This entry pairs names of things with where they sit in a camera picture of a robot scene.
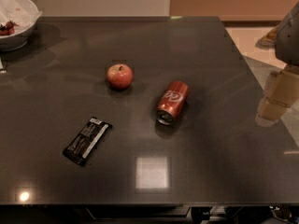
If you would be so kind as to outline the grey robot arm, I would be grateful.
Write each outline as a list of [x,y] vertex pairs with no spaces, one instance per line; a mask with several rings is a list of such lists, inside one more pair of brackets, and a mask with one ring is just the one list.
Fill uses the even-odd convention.
[[268,76],[255,121],[269,127],[299,99],[299,3],[278,25],[274,40],[275,55],[286,66]]

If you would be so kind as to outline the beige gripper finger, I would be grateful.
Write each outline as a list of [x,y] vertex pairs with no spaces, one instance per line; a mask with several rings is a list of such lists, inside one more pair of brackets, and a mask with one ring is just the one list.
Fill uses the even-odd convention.
[[299,66],[286,66],[268,76],[255,121],[270,127],[299,99]]

